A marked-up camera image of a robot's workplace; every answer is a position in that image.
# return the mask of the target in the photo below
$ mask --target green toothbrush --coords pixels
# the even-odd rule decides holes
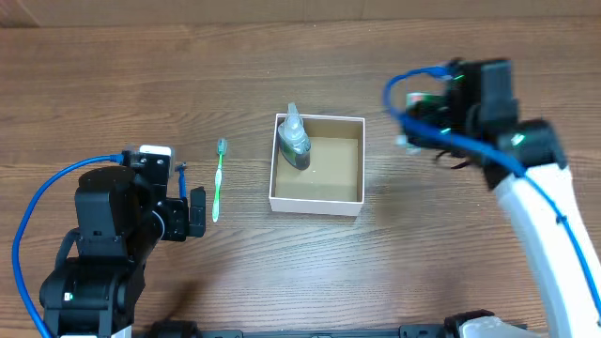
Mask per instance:
[[[217,173],[215,173],[215,201],[213,202],[213,222],[216,223],[219,219],[219,189],[222,187],[222,162],[223,155],[227,151],[227,140],[219,139],[217,142],[217,154],[219,155],[219,165],[217,165]]]

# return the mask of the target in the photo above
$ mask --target open box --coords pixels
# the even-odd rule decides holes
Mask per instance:
[[[301,115],[311,139],[311,164],[293,167],[280,153],[275,117],[271,153],[272,211],[357,216],[364,198],[365,119]]]

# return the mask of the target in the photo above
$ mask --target bottle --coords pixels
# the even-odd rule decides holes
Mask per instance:
[[[278,138],[284,158],[299,170],[307,169],[310,164],[311,141],[304,131],[301,115],[294,102],[288,103],[288,114],[278,126]]]

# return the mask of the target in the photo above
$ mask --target wooden table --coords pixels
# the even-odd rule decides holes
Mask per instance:
[[[50,175],[127,143],[169,145],[190,165],[188,187],[212,200],[220,137],[230,145],[222,216],[203,238],[157,246],[136,328],[169,315],[202,329],[392,328],[486,308],[545,330],[526,257],[481,173],[405,154],[382,113],[387,79],[455,56],[515,60],[522,116],[555,123],[601,248],[598,18],[5,29],[0,45],[1,336],[36,336],[9,256]],[[366,117],[357,219],[270,212],[272,121],[291,101],[302,113]],[[25,232],[36,304],[77,226],[82,172],[48,190]]]

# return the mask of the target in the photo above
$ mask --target wall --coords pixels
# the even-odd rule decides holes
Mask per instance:
[[[6,27],[599,14],[599,0],[0,0]]]

